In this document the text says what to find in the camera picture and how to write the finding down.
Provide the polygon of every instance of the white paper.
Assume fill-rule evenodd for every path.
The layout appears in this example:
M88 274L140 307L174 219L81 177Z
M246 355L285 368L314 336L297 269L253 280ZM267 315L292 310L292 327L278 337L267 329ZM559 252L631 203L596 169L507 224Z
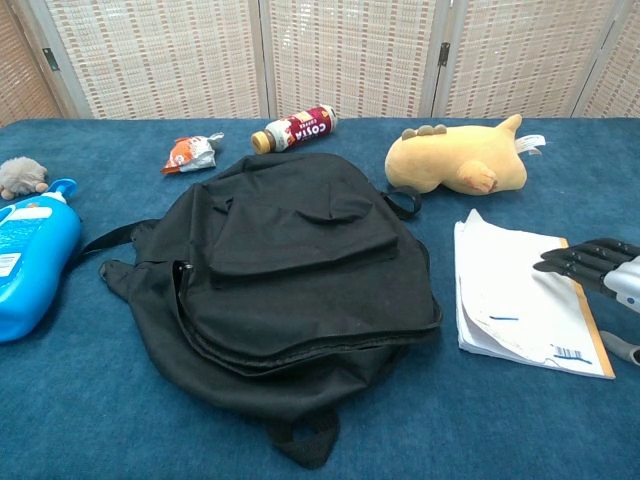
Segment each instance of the white paper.
M612 378L572 280L533 268L542 253L562 246L560 238L500 228L472 210L455 225L454 240L461 349Z

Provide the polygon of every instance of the blue bottle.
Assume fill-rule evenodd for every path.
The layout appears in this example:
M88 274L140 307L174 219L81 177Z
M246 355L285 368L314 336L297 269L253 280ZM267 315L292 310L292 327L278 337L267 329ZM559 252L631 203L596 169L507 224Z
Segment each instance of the blue bottle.
M82 231L66 201L75 191L75 181L60 179L0 209L0 343L31 332L55 297Z

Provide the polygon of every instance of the folding screen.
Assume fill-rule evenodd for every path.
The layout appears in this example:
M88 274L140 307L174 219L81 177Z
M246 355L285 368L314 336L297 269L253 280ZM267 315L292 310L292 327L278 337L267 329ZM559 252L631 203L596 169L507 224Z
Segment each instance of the folding screen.
M570 116L616 3L469 0L435 115Z
M95 118L193 118L260 115L252 2L46 5Z
M59 117L60 110L4 0L0 0L0 45L0 127L25 118Z
M640 1L635 0L595 88L584 115L640 117Z
M319 101L341 117L418 115L435 0L260 3L276 116Z

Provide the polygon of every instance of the robot finger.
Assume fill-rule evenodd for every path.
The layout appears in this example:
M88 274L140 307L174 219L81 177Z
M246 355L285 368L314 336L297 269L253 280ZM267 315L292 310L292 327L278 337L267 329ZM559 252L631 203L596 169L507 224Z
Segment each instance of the robot finger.
M604 272L579 265L574 261L567 261L557 257L551 257L533 266L540 272L555 272L569 277L584 288L601 292L607 296L615 297L615 292L607 288L604 283Z
M616 268L623 263L634 259L634 256L629 255L628 253L613 250L609 247L603 247L591 242L581 243L580 245L576 245L572 248L578 252L587 253L594 257L608 260L609 262L614 263Z
M541 257L543 260L555 258L567 262L574 262L578 265L597 270L602 274L609 273L611 270L614 270L618 266L617 264L609 260L597 257L590 253L580 252L578 250L574 250L573 248L558 248L556 250L551 250L549 252L543 253Z
M621 242L620 240L616 240L615 238L597 238L594 240L590 240L588 243L599 245L615 252L627 254L632 258L640 255L640 247Z

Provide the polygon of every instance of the bottle lid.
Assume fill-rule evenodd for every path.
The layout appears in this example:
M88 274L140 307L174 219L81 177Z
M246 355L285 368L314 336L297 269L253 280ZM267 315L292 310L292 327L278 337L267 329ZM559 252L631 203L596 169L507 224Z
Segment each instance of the bottle lid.
M251 145L253 145L256 153L269 153L271 151L269 137L264 132L256 132L251 135Z
M72 178L61 178L53 182L42 196L55 198L62 203L67 203L67 198L72 197L77 188L78 184Z

